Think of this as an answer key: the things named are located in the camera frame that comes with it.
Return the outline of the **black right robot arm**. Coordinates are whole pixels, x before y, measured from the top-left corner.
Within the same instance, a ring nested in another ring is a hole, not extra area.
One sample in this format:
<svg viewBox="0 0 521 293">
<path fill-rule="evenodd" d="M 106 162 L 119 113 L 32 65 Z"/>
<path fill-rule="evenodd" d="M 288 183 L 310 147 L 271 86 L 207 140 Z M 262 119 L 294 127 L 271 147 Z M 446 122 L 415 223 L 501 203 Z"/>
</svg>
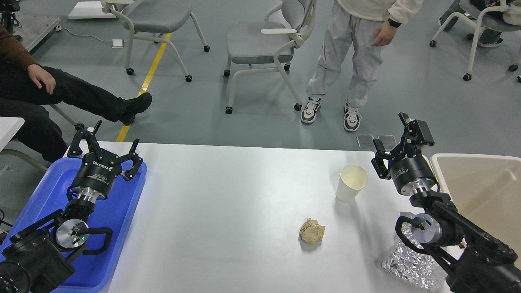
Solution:
<svg viewBox="0 0 521 293">
<path fill-rule="evenodd" d="M 435 141 L 428 124 L 399 113 L 404 126 L 401 141 L 386 152 L 381 140 L 372 165 L 382 179 L 392 180 L 399 194 L 424 210 L 413 218 L 400 216 L 395 231 L 406 247 L 430 255 L 448 274 L 445 281 L 455 293 L 519 293 L 518 256 L 506 243 L 458 213 L 450 195 L 434 191 L 438 183 L 422 156 Z"/>
</svg>

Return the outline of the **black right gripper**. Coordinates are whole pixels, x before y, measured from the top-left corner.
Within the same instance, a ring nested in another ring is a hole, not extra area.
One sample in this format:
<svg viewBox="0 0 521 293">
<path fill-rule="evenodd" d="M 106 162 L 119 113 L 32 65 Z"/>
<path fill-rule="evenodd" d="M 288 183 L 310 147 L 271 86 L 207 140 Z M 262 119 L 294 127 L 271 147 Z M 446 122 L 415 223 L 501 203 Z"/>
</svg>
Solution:
<svg viewBox="0 0 521 293">
<path fill-rule="evenodd" d="M 404 112 L 400 112 L 398 116 L 404 126 L 398 148 L 387 153 L 383 142 L 373 139 L 376 152 L 371 163 L 380 179 L 392 178 L 401 195 L 413 195 L 415 189 L 430 190 L 437 184 L 437 179 L 422 155 L 423 148 L 435 145 L 430 128 L 423 120 L 412 119 Z M 389 161 L 388 168 L 384 160 Z"/>
</svg>

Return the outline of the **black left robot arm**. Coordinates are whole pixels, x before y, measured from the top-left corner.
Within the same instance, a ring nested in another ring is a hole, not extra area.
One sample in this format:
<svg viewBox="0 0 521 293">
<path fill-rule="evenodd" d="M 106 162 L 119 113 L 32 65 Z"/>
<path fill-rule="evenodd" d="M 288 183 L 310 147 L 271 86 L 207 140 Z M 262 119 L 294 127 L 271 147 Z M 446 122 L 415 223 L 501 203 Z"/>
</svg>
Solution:
<svg viewBox="0 0 521 293">
<path fill-rule="evenodd" d="M 49 293 L 75 272 L 73 261 L 109 249 L 114 231 L 88 224 L 97 201 L 108 198 L 119 176 L 130 181 L 143 163 L 135 139 L 129 152 L 117 155 L 101 148 L 95 137 L 101 121 L 89 131 L 76 125 L 67 157 L 81 160 L 67 188 L 67 204 L 10 237 L 2 252 L 2 293 Z"/>
</svg>

